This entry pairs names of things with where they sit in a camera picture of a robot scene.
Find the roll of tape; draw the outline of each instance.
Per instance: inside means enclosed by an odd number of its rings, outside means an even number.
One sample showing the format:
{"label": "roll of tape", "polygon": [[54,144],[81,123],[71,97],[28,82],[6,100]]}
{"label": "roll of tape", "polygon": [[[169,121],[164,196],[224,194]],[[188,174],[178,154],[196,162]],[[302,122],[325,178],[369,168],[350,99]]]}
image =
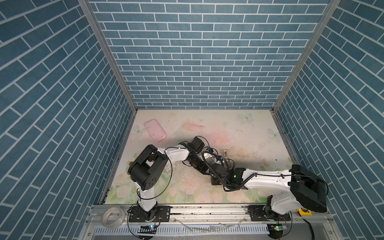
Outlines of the roll of tape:
{"label": "roll of tape", "polygon": [[[116,213],[116,211],[118,211],[119,217],[113,223],[108,224],[107,221],[108,221],[110,215]],[[122,222],[124,220],[124,216],[125,216],[125,213],[121,209],[121,207],[110,207],[103,214],[103,217],[101,219],[101,224],[104,227],[107,227],[110,229],[117,228],[118,226],[120,226],[122,224]]]}

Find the brick wallpaper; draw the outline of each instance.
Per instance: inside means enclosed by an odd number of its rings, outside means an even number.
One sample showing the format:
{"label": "brick wallpaper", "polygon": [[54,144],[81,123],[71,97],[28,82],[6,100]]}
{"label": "brick wallpaper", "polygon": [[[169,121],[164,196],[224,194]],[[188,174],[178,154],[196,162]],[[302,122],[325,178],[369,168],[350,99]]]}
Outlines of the brick wallpaper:
{"label": "brick wallpaper", "polygon": [[328,0],[94,1],[138,108],[267,108]]}
{"label": "brick wallpaper", "polygon": [[0,239],[72,239],[132,112],[77,0],[0,1]]}
{"label": "brick wallpaper", "polygon": [[342,0],[278,110],[344,239],[384,239],[384,1]]}

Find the pink phone case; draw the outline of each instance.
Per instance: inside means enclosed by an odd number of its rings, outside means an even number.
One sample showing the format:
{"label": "pink phone case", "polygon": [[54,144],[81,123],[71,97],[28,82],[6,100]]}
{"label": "pink phone case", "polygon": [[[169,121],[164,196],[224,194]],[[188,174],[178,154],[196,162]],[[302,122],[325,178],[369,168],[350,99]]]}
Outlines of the pink phone case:
{"label": "pink phone case", "polygon": [[165,138],[167,138],[167,134],[161,128],[160,124],[157,122],[156,119],[149,120],[148,122],[144,123],[144,126],[147,129],[153,141],[159,143],[163,141]]}

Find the floral table surface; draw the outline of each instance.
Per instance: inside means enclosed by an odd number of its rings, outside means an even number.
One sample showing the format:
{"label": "floral table surface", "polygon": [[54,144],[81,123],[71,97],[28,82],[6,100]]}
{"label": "floral table surface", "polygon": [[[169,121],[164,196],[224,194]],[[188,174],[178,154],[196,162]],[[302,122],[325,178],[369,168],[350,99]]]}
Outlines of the floral table surface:
{"label": "floral table surface", "polygon": [[[167,133],[159,144],[144,127],[151,119],[156,119]],[[197,135],[205,137],[219,155],[227,150],[236,167],[268,171],[291,168],[291,159],[268,110],[139,110],[105,204],[137,202],[136,186],[127,170],[147,145],[170,147]],[[166,187],[170,172],[168,162],[155,185],[156,195]],[[222,186],[211,185],[209,176],[176,162],[169,187],[156,200],[161,204],[253,203],[265,202],[267,196],[277,193],[268,189],[224,192]]]}

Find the black mounting plate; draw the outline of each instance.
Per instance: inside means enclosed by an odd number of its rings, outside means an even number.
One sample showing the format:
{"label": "black mounting plate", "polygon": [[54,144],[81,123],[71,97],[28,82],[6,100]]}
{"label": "black mounting plate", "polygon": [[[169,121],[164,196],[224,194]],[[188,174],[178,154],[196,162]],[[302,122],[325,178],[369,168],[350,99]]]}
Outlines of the black mounting plate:
{"label": "black mounting plate", "polygon": [[[158,206],[157,212],[160,213],[162,222],[169,222],[170,206]],[[145,218],[140,216],[138,206],[132,206],[129,222],[146,222]]]}
{"label": "black mounting plate", "polygon": [[[251,221],[259,222],[259,221],[275,221],[273,219],[268,219],[264,213],[264,205],[249,205],[248,213],[251,217]],[[290,221],[291,216],[288,214],[280,215],[279,221]]]}

